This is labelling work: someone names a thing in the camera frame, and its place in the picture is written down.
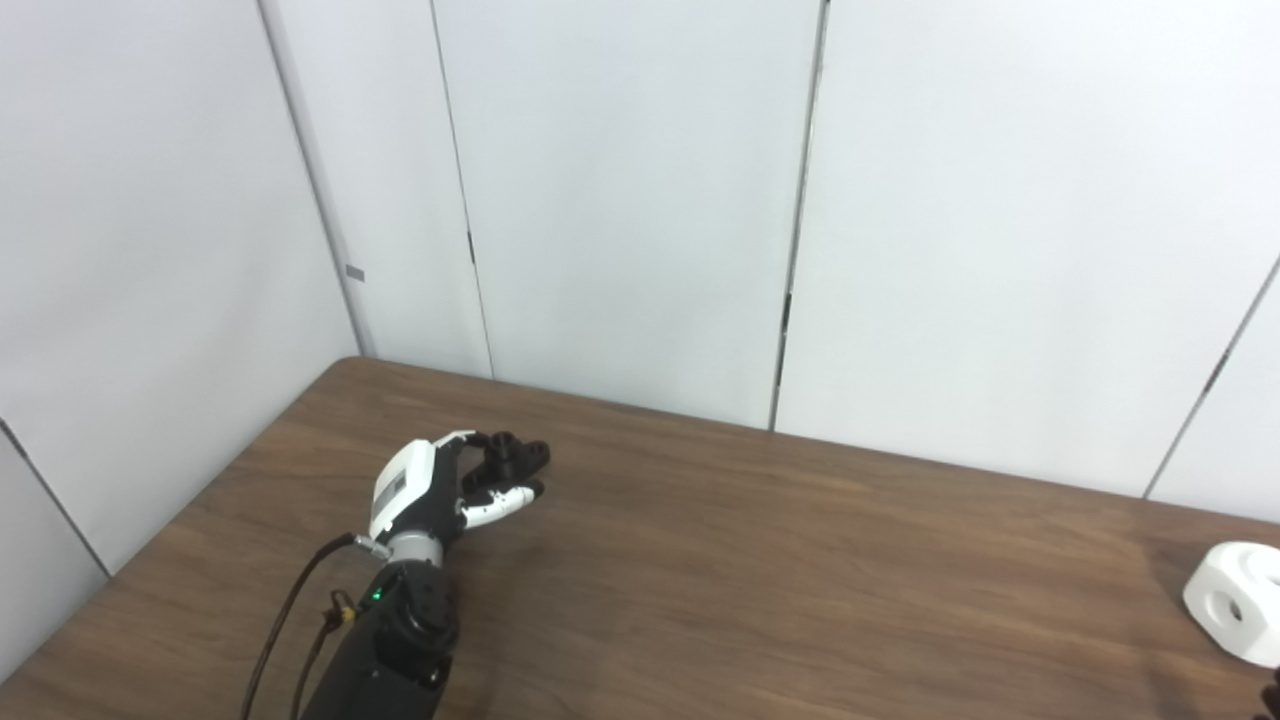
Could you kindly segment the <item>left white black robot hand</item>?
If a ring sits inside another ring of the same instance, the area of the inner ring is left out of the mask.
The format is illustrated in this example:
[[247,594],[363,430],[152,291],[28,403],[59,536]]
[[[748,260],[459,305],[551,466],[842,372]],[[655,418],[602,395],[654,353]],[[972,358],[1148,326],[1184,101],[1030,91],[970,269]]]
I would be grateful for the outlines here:
[[550,446],[509,432],[454,430],[413,439],[383,468],[374,486],[367,536],[389,562],[440,568],[468,530],[534,503]]

